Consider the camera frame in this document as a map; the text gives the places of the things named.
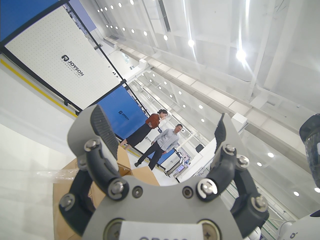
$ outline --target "black pants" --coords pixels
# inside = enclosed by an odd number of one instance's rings
[[[160,148],[158,145],[158,142],[155,142],[152,146],[148,148],[148,150],[139,158],[138,163],[141,164],[147,156],[152,154],[154,152],[154,155],[149,163],[149,168],[153,170],[155,165],[157,164],[158,160],[161,158],[164,151]]]

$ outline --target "black skirt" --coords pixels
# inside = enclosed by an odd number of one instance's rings
[[[127,137],[127,144],[135,147],[138,145],[151,131],[151,128],[146,123],[143,124],[137,131]]]

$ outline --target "woman's hair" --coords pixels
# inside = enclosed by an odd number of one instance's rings
[[[160,114],[160,113],[164,113],[164,114],[168,114],[168,111],[167,110],[165,110],[165,109],[160,109],[159,111],[158,111],[158,114]]]

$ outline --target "man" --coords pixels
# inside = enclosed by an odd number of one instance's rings
[[[161,156],[169,152],[177,144],[179,140],[179,136],[177,135],[177,133],[179,133],[182,128],[183,126],[181,124],[178,124],[175,129],[164,130],[153,140],[148,150],[142,155],[142,157],[139,158],[138,162],[134,165],[138,167],[147,156],[154,152],[154,155],[149,163],[149,168],[153,170]]]

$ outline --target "light blue shirt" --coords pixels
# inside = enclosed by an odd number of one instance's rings
[[[179,136],[175,134],[173,129],[166,129],[153,140],[153,142],[156,141],[163,151],[169,152],[178,143]]]

